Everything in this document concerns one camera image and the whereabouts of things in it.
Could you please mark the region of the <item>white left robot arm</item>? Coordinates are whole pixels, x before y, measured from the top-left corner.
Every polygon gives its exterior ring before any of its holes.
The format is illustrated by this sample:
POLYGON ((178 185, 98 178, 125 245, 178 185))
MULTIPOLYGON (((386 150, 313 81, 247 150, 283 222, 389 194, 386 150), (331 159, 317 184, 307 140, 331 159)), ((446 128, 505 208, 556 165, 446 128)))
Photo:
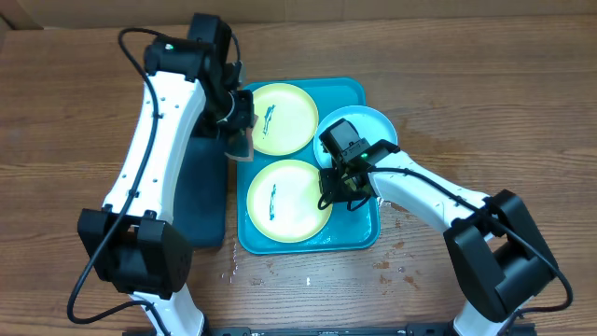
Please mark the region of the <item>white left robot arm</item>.
POLYGON ((96 273, 142 308, 156 335, 205 335, 209 328, 187 287, 197 248, 222 245, 228 162, 248 159, 252 97, 229 63, 235 36, 156 38, 136 70, 144 105, 121 172, 77 232, 96 273))

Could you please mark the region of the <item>black water tray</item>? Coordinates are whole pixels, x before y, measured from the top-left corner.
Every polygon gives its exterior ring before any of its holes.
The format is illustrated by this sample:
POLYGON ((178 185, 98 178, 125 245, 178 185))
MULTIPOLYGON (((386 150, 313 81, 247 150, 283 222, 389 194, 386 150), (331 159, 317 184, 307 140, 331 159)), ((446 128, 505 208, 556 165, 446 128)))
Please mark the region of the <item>black water tray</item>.
POLYGON ((194 248, 220 247, 226 230, 229 160, 224 142, 192 137, 174 195, 174 227, 194 248))

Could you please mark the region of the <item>light blue plate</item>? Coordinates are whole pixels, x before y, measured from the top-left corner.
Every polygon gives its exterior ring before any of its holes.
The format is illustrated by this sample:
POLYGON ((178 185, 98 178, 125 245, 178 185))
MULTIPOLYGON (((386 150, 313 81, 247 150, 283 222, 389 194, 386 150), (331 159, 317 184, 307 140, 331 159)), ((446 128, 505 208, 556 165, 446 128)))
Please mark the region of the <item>light blue plate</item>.
POLYGON ((319 123, 313 140, 314 156, 321 168, 331 168, 331 156, 324 152, 319 136, 325 129, 340 119, 350 121, 361 137, 373 145, 379 140, 387 140, 398 144, 398 135, 392 122, 380 111, 365 105, 348 105, 341 107, 323 118, 319 123))

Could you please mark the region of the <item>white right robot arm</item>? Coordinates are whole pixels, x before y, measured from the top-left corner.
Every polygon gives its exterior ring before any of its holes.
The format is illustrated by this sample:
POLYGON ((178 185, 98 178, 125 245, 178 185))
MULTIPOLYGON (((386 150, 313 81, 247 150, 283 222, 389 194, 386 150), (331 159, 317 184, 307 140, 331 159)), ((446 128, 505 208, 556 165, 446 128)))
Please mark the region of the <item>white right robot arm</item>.
POLYGON ((565 277, 528 208, 504 189, 494 196, 462 188, 396 146, 324 150, 322 204, 396 203, 442 234, 466 298, 458 335, 509 335, 530 314, 528 301, 565 277))

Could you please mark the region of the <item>yellow plate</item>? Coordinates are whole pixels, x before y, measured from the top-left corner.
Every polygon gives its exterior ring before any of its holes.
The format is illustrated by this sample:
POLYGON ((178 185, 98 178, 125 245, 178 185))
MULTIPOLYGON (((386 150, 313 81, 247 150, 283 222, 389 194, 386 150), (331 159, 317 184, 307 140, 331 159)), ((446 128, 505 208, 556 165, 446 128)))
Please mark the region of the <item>yellow plate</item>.
POLYGON ((255 150, 285 156, 305 147, 319 123, 318 108, 305 90, 287 83, 272 83, 253 91, 257 121, 252 132, 255 150))
POLYGON ((305 161, 276 161, 252 180, 247 212, 266 237, 279 243, 298 243, 314 237, 331 216, 330 206, 318 207, 321 196, 316 167, 305 161))

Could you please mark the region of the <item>green sponge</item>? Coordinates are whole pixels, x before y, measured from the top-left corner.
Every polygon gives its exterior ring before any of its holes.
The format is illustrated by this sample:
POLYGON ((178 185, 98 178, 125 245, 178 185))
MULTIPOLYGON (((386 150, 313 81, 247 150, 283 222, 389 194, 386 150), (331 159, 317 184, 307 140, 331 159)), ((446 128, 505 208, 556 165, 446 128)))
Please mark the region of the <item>green sponge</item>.
POLYGON ((254 159, 253 129, 240 129, 228 136, 225 155, 234 161, 252 161, 254 159))

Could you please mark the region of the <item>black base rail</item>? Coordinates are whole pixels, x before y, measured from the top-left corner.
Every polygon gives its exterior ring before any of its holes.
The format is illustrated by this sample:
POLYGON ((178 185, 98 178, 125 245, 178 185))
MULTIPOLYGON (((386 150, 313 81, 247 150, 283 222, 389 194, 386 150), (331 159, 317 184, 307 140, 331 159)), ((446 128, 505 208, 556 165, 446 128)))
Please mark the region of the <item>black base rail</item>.
POLYGON ((450 336, 456 332, 448 323, 411 323, 395 328, 354 329, 208 329, 206 335, 214 336, 450 336))

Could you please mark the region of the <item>teal plastic tray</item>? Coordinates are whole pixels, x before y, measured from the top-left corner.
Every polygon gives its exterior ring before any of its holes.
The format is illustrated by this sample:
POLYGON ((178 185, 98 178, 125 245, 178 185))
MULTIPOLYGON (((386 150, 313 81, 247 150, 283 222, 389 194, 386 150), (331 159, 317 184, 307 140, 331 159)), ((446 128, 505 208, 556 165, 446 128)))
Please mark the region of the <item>teal plastic tray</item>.
MULTIPOLYGON (((295 79, 288 83, 313 98, 320 119, 341 107, 367 103, 363 86, 350 77, 295 79)), ((256 255, 272 255, 362 249, 375 243, 381 232, 381 219, 373 198, 353 212, 346 209, 345 203, 333 204, 323 229, 303 242, 279 243, 259 232, 249 217, 246 197, 254 177, 278 160, 258 152, 252 161, 237 164, 237 228, 244 249, 256 255)))

